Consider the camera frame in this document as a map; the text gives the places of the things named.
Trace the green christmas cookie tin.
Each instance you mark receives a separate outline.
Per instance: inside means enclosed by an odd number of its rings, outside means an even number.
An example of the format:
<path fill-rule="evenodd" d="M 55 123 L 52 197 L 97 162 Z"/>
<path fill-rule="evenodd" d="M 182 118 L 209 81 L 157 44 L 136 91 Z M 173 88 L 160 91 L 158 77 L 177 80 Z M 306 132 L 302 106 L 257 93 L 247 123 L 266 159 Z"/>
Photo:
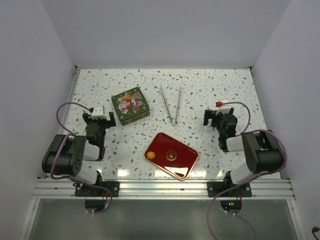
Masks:
<path fill-rule="evenodd" d="M 146 110 L 143 112 L 133 112 L 133 111 L 128 111 L 126 114 L 120 114 L 118 115 L 120 123 L 125 126 L 130 123 L 136 122 L 140 119 L 146 118 L 150 115 L 150 111 Z"/>

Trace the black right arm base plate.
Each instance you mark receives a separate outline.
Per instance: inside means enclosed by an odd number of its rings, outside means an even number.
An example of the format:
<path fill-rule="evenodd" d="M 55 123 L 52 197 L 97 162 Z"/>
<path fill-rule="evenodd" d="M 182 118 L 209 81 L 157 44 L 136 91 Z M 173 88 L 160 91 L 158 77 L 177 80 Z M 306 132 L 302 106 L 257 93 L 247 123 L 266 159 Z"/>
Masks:
<path fill-rule="evenodd" d="M 222 194 L 221 196 L 224 198 L 237 198 L 237 197 L 245 197 L 250 198 L 253 196 L 251 186 L 249 183 L 235 188 L 235 185 L 225 186 L 222 181 L 208 181 L 206 183 L 207 186 L 207 194 L 210 198 L 216 197 L 219 193 L 226 191 L 230 188 L 228 192 Z"/>

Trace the silver metal tongs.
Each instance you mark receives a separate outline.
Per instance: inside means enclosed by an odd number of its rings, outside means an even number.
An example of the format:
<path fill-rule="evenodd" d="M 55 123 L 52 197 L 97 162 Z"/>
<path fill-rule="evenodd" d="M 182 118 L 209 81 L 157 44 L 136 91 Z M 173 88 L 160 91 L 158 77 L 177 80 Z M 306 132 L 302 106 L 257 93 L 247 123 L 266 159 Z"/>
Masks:
<path fill-rule="evenodd" d="M 161 84 L 160 90 L 171 125 L 178 122 L 182 89 L 179 84 Z"/>

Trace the yellow swirl cookie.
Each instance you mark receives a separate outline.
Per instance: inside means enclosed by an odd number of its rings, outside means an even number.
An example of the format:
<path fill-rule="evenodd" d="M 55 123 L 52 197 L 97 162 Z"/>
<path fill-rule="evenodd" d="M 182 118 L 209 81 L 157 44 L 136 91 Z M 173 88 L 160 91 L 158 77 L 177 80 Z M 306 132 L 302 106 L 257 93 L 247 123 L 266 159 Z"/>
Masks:
<path fill-rule="evenodd" d="M 156 157 L 156 154 L 153 152 L 153 151 L 148 151 L 147 153 L 146 153 L 146 158 L 148 159 L 148 160 L 152 160 L 152 159 L 154 159 Z"/>

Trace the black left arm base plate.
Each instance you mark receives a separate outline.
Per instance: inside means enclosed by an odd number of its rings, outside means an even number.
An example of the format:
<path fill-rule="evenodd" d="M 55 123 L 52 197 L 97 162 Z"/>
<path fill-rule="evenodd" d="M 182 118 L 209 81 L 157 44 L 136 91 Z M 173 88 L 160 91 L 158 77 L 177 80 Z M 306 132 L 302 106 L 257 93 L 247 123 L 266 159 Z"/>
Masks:
<path fill-rule="evenodd" d="M 106 190 L 109 190 L 113 197 L 119 196 L 120 183 L 118 181 L 103 181 L 100 187 L 92 187 L 81 185 L 80 183 L 73 183 L 75 187 L 74 195 L 76 197 L 102 197 Z"/>

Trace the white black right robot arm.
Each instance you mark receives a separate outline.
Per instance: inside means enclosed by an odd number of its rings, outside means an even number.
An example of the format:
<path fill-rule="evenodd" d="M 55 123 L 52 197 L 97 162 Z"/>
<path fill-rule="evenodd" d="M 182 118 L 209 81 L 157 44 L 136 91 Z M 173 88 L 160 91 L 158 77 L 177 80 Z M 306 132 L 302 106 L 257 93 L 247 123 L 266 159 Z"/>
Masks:
<path fill-rule="evenodd" d="M 223 182 L 216 191 L 227 196 L 235 196 L 244 185 L 260 176 L 281 171 L 287 163 L 287 150 L 283 143 L 271 130 L 254 130 L 236 134 L 238 119 L 229 112 L 205 110 L 203 125 L 216 129 L 218 146 L 224 153 L 244 152 L 245 163 L 238 168 L 228 171 Z"/>

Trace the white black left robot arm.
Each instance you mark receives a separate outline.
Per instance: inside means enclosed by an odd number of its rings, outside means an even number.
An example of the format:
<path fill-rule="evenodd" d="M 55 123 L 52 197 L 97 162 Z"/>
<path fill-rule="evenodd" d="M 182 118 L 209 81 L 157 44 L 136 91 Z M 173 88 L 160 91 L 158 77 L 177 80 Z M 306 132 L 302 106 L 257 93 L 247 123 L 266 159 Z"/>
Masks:
<path fill-rule="evenodd" d="M 107 129 L 116 126 L 114 113 L 108 114 L 109 119 L 104 114 L 84 113 L 85 135 L 55 135 L 42 159 L 42 171 L 53 180 L 70 179 L 92 196 L 101 195 L 106 190 L 101 174 L 83 162 L 103 160 Z"/>

